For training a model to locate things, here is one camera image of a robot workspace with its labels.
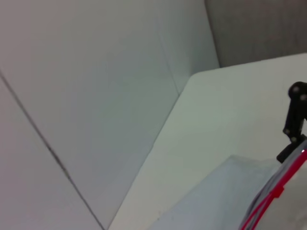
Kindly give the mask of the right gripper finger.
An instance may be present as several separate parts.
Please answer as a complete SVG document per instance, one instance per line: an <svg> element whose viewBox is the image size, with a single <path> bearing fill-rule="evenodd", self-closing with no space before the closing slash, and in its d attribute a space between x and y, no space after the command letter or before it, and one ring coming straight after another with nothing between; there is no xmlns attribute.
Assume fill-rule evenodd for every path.
<svg viewBox="0 0 307 230"><path fill-rule="evenodd" d="M307 139L302 134L304 121L307 119L307 84L295 82L288 91L290 104L283 128L283 133L290 139L290 144L281 151L276 159L283 163L294 150Z"/></svg>

